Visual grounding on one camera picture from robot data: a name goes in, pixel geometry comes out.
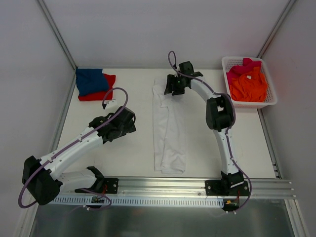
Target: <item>white table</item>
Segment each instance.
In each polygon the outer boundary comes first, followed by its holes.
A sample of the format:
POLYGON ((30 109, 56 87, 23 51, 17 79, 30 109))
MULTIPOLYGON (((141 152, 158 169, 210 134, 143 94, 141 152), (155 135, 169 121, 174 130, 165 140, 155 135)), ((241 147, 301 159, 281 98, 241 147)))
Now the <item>white table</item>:
MULTIPOLYGON (((221 70, 200 70, 215 91, 225 92, 221 70)), ((186 89, 185 115, 188 156, 186 171, 166 175, 154 171, 153 90, 155 78, 167 78, 168 69, 106 69, 103 73, 116 75, 114 86, 127 90, 127 107, 136 114, 137 131, 108 142, 72 164, 67 171, 96 166, 106 176, 139 177, 200 177, 219 178, 221 159, 213 132, 205 121, 206 104, 197 93, 186 89)), ((59 144, 63 145, 88 126, 95 117, 114 112, 117 108, 102 109, 100 101, 81 102, 75 88, 59 144)), ((114 91, 118 106, 125 95, 114 91)), ((235 151, 242 169, 250 178, 275 178, 269 151, 256 109, 236 109, 232 128, 235 151)))

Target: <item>orange cloth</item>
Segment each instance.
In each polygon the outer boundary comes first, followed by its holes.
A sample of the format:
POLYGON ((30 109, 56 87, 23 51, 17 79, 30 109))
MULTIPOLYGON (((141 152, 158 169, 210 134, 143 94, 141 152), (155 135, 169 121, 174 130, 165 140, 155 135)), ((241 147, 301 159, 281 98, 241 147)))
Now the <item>orange cloth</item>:
POLYGON ((260 67, 254 67, 251 72, 233 78, 229 89, 232 99, 236 101, 264 102, 267 96, 268 85, 260 67))

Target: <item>cloth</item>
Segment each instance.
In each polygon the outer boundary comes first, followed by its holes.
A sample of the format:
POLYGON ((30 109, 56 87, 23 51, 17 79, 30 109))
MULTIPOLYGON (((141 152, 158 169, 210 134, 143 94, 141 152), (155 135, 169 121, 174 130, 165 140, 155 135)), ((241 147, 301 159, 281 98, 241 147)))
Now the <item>cloth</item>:
POLYGON ((98 91, 109 89, 108 82, 104 80, 102 69, 76 69, 76 84, 79 95, 84 96, 98 91))
POLYGON ((164 95, 165 79, 153 86, 155 171, 183 173, 186 169, 186 128, 182 95, 164 95))
MULTIPOLYGON (((107 75, 107 74, 103 74, 104 79, 108 82, 109 85, 109 89, 107 91, 99 91, 99 92, 95 92, 95 93, 91 93, 85 96, 78 96, 78 99, 80 101, 92 101, 92 100, 103 100, 105 94, 113 88, 113 85, 116 81, 116 76, 115 75, 107 75)), ((112 100, 113 98, 113 91, 111 91, 106 100, 112 100)))
POLYGON ((231 96, 236 101, 264 102, 268 85, 260 67, 254 67, 251 72, 233 78, 229 86, 231 96))
POLYGON ((242 66, 233 66, 227 75, 228 85, 232 84, 233 78, 239 78, 242 74, 249 73, 254 67, 261 68, 261 61, 252 61, 250 58, 244 58, 242 60, 242 66))

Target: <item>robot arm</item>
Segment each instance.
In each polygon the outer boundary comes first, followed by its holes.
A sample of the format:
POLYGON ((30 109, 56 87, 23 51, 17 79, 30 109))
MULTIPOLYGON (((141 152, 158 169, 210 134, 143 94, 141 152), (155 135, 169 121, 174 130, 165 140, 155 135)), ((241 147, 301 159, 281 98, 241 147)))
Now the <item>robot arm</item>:
POLYGON ((234 113, 229 98, 220 93, 215 93, 205 83, 200 72, 194 72, 190 62, 179 64, 180 74, 168 75, 165 94, 181 95, 185 87, 189 87, 200 95, 206 102, 206 123, 213 130, 222 160, 222 180, 220 187, 212 187, 219 195, 238 192, 245 181, 242 172, 235 166, 237 164, 230 127, 233 125, 234 113))
POLYGON ((64 171, 90 150, 102 146, 108 141, 112 142, 114 139, 127 133, 136 131, 134 124, 135 114, 126 107, 111 122, 101 126, 114 114, 111 113, 106 117, 95 118, 74 140, 50 154, 40 159, 31 156, 25 160, 23 184, 41 165, 49 162, 27 186, 27 189, 39 205, 51 202, 59 193, 80 188, 88 188, 96 193, 102 192, 105 179, 102 173, 94 166, 78 172, 64 173, 64 171), (60 152, 61 154, 56 159, 53 159, 54 155, 60 152))

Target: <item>pink cloth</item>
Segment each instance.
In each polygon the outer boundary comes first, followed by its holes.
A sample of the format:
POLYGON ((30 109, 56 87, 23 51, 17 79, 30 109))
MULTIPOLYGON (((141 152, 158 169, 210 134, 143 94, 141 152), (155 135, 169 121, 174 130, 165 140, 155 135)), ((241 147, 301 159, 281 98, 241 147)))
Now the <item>pink cloth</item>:
POLYGON ((227 75, 228 85, 232 84, 233 78, 239 78, 242 74, 249 73, 254 67, 261 68, 261 61, 252 61, 250 58, 242 60, 242 66, 233 66, 227 75))

